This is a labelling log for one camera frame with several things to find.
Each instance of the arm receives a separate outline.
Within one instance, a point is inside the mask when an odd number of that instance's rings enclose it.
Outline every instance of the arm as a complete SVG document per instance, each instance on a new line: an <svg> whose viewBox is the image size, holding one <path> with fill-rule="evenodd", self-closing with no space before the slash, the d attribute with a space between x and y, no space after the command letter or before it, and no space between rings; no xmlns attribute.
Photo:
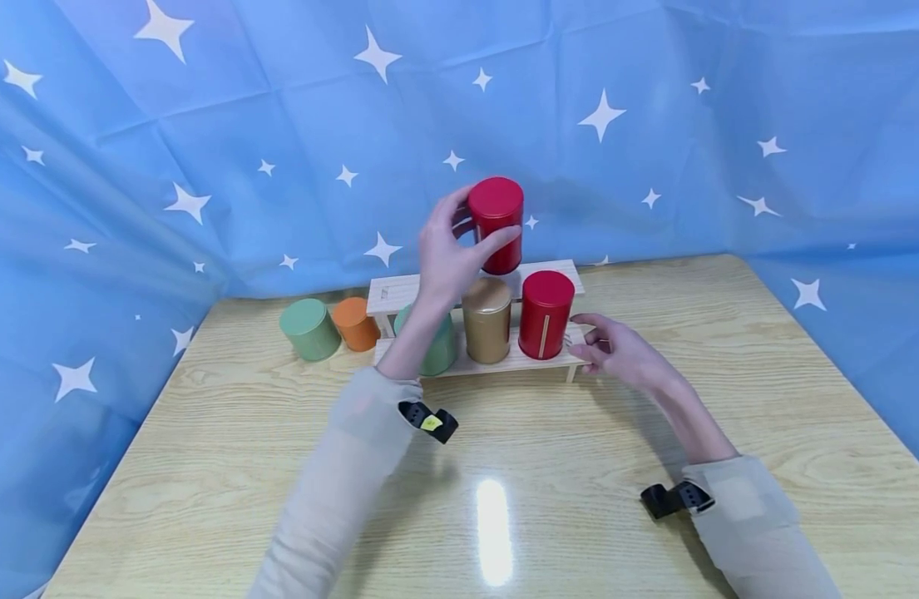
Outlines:
<svg viewBox="0 0 919 599"><path fill-rule="evenodd" d="M416 380L436 329L476 279L486 258L520 234L509 227L473 247L469 189L442 198L420 235L420 290L408 321L376 368L353 375L329 411L319 446L290 491L250 599L326 597L363 531L386 479L416 429L398 412L419 402Z"/></svg>
<svg viewBox="0 0 919 599"><path fill-rule="evenodd" d="M634 330L600 314L574 321L595 328L569 351L586 372L613 374L659 406L682 443L682 474L715 499L693 516L712 562L743 599L840 597L798 525L798 512L756 458L741 455L681 374Z"/></svg>

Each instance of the orange can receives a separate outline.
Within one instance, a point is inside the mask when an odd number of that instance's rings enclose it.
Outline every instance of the orange can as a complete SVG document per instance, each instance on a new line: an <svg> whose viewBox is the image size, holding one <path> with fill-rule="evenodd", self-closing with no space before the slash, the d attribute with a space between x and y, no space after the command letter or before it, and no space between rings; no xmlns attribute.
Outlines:
<svg viewBox="0 0 919 599"><path fill-rule="evenodd" d="M372 316L366 315L363 297L347 297L333 308L333 322L346 346L353 352L365 352L376 347L379 327Z"/></svg>

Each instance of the wooden stand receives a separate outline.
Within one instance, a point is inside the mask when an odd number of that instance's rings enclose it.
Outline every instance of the wooden stand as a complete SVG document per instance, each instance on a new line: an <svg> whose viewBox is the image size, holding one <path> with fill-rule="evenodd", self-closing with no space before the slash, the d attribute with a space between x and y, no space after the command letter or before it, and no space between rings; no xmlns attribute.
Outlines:
<svg viewBox="0 0 919 599"><path fill-rule="evenodd" d="M572 260L553 260L539 261L528 265L520 265L515 271L498 277L503 279L509 285L513 292L513 301L518 302L522 299L522 282L524 279L540 270L557 270L571 280L576 288L576 295L584 295L585 288L579 279L579 272ZM379 330L383 333L383 338L376 344L376 352L373 355L373 364L378 364L379 359L386 353L386 349L393 342L393 325L391 316L398 314L398 311L407 307L408 304L416 299L419 292L419 275L405 275L401 277L385 277L382 279L372 279L369 284L369 298L366 303L366 314L376 319ZM457 331L457 352L459 358L444 373L438 377L457 377L461 374L483 374L489 372L511 372L517 370L536 370L541 368L559 368L568 367L566 382L572 383L576 370L582 364L583 360L575 358L569 354L566 348L572 343L581 342L583 333L579 325L569 323L566 326L566 336L562 340L562 351L552 359L531 359L528 355L522 353L518 347L518 328L511 327L509 332L509 354L497 364L479 364L469 357L466 352L466 332L463 328L462 321L456 322L455 330Z"/></svg>

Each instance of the metallic can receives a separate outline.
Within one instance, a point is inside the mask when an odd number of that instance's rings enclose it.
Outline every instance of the metallic can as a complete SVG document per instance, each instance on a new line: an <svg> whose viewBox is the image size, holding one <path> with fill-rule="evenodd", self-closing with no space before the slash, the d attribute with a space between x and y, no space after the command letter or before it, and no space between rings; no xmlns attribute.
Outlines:
<svg viewBox="0 0 919 599"><path fill-rule="evenodd" d="M366 315L366 300L361 297L347 297L333 308L333 322L346 347L353 352L365 352L376 347L379 327L371 316Z"/></svg>
<svg viewBox="0 0 919 599"><path fill-rule="evenodd" d="M462 298L466 353L479 364L496 364L509 354L513 292L502 279L482 277Z"/></svg>
<svg viewBox="0 0 919 599"><path fill-rule="evenodd" d="M522 188L511 179L493 176L476 183L469 191L469 210L476 225L476 241L493 231L512 225L522 226ZM522 261L522 235L492 254L482 267L489 274L509 274Z"/></svg>
<svg viewBox="0 0 919 599"><path fill-rule="evenodd" d="M409 304L401 309L400 313L396 314L396 320L393 322L393 332L396 335L403 329L403 325L409 317L409 310L412 308L413 304ZM426 357L422 359L422 364L419 366L419 373L423 377L435 377L436 374L444 373L449 370L449 366L452 366L454 361L457 361L458 355L457 336L455 336L455 330L452 328L452 313L450 313L446 314L446 318L442 320L439 329L436 330L436 335L432 339L432 344L429 345Z"/></svg>
<svg viewBox="0 0 919 599"><path fill-rule="evenodd" d="M301 299L283 310L280 329L293 343L299 357L308 362L333 355L341 342L326 304L312 297Z"/></svg>
<svg viewBox="0 0 919 599"><path fill-rule="evenodd" d="M540 270L522 282L520 348L533 359L555 358L562 350L575 286L561 272Z"/></svg>

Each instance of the yellow tag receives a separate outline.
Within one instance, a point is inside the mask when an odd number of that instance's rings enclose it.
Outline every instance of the yellow tag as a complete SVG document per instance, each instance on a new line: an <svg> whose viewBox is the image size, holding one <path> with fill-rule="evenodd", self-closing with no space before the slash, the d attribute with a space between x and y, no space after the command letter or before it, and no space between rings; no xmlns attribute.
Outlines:
<svg viewBox="0 0 919 599"><path fill-rule="evenodd" d="M436 428L440 428L441 426L442 426L442 421L439 420L439 418L436 418L435 416L430 414L426 417L426 420L422 421L422 424L419 425L419 428L421 428L422 430L435 430Z"/></svg>

